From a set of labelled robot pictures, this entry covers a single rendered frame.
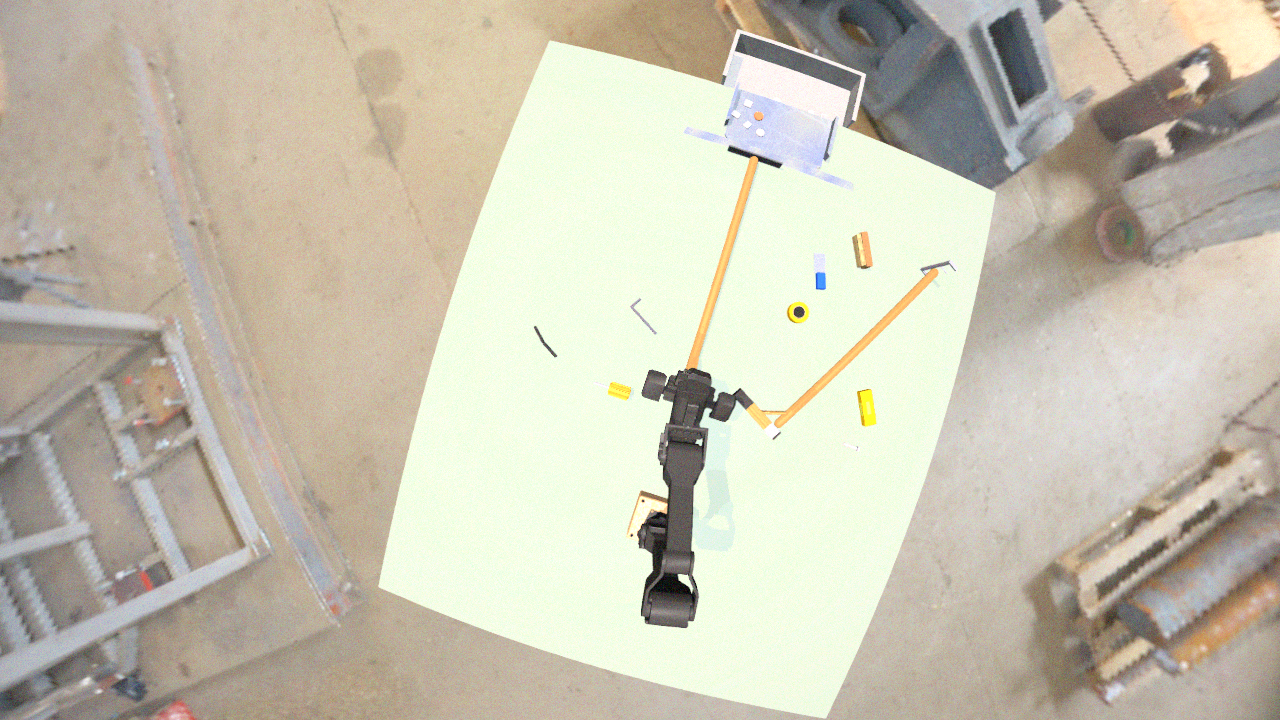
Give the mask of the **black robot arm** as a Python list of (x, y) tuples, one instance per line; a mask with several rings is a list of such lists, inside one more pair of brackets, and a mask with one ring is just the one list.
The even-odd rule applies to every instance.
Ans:
[[(689, 628), (695, 619), (700, 594), (692, 577), (692, 498), (707, 462), (708, 428), (700, 421), (710, 380), (710, 373), (698, 368), (678, 370), (672, 415), (660, 432), (658, 460), (668, 488), (667, 512), (652, 509), (637, 530), (639, 550), (652, 553), (641, 605), (646, 625)], [(695, 445), (698, 439), (701, 446)], [(689, 575), (692, 593), (678, 574)]]

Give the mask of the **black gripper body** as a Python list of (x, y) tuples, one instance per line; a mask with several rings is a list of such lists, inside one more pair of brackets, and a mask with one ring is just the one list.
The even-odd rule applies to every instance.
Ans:
[[(667, 375), (664, 373), (653, 369), (649, 370), (646, 380), (643, 386), (643, 397), (659, 402), (660, 395), (664, 395), (663, 400), (675, 404), (677, 386), (675, 386), (675, 380), (668, 380), (668, 384), (666, 384), (666, 380)], [(712, 410), (709, 416), (719, 421), (728, 421), (731, 414), (733, 413), (733, 407), (737, 404), (737, 397), (735, 397), (735, 395), (721, 392), (717, 401), (713, 401), (713, 398), (714, 392), (709, 389), (705, 406)]]

